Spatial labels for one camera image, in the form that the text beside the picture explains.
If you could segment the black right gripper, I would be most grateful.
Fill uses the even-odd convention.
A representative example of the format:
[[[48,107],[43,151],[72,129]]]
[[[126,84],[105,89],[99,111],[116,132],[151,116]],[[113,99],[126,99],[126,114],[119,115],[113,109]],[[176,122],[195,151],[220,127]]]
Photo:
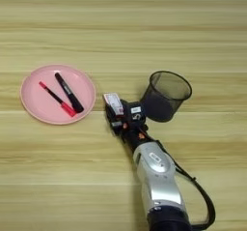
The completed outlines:
[[[129,102],[121,100],[123,115],[117,114],[109,104],[105,105],[106,117],[112,131],[126,143],[132,152],[141,144],[152,142],[148,135],[148,126],[144,121],[127,122],[129,118]]]

